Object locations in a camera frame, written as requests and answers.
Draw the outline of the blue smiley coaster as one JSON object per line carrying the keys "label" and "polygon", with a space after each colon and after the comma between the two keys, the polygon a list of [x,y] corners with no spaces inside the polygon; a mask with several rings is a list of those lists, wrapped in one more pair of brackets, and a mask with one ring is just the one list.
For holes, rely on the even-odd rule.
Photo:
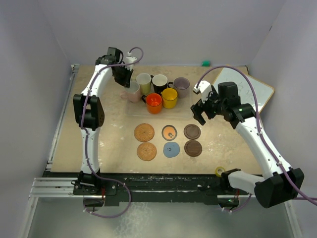
{"label": "blue smiley coaster", "polygon": [[163,147],[163,154],[167,158],[176,157],[180,153],[180,146],[176,142],[167,142]]}

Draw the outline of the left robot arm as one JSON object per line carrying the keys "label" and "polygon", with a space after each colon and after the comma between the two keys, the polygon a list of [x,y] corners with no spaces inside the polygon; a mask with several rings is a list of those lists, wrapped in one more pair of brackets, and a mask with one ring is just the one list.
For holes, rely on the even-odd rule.
{"label": "left robot arm", "polygon": [[100,172],[98,143],[105,121],[101,103],[103,90],[112,78],[119,85],[130,88],[133,65],[137,62],[131,51],[125,57],[121,50],[109,47],[107,53],[95,61],[95,71],[88,85],[73,96],[75,120],[83,140],[83,162],[77,183],[84,185],[90,194],[97,194],[102,189],[102,182],[95,175]]}

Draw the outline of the dark wooden coaster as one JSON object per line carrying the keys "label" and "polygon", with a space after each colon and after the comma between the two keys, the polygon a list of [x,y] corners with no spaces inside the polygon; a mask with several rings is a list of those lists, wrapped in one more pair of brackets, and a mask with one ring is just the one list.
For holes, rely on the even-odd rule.
{"label": "dark wooden coaster", "polygon": [[201,135],[200,128],[195,124],[188,124],[184,127],[184,135],[188,139],[198,139]]}
{"label": "dark wooden coaster", "polygon": [[197,140],[189,140],[185,143],[184,150],[190,157],[197,157],[201,154],[203,148]]}

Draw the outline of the woven rattan coaster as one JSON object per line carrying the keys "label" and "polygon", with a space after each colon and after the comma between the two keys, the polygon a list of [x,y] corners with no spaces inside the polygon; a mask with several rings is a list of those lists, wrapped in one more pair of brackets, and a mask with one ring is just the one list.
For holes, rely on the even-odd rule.
{"label": "woven rattan coaster", "polygon": [[151,161],[157,155],[157,148],[150,142],[141,143],[137,148],[137,156],[143,161]]}
{"label": "woven rattan coaster", "polygon": [[140,142],[148,142],[155,135],[154,128],[148,123],[142,123],[135,127],[134,136]]}

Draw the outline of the orange black rimmed coaster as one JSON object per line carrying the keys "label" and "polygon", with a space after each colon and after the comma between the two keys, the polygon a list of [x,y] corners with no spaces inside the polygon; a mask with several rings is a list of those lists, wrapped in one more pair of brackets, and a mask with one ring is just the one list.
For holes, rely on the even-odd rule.
{"label": "orange black rimmed coaster", "polygon": [[177,137],[177,130],[173,125],[166,125],[161,131],[163,139],[166,141],[173,141]]}

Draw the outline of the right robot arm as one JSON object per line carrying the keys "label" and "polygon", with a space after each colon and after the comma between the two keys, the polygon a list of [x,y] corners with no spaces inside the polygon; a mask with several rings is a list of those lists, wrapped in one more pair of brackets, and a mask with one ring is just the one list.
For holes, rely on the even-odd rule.
{"label": "right robot arm", "polygon": [[201,125],[206,123],[202,113],[209,119],[223,116],[234,130],[245,140],[263,172],[262,176],[251,175],[240,169],[232,169],[221,174],[221,190],[232,194],[236,189],[255,195],[259,204],[269,208],[297,197],[304,173],[286,162],[274,146],[267,149],[270,139],[261,125],[257,124],[256,112],[252,105],[242,104],[238,87],[234,82],[224,82],[215,89],[202,81],[193,89],[201,99],[191,106],[194,119]]}

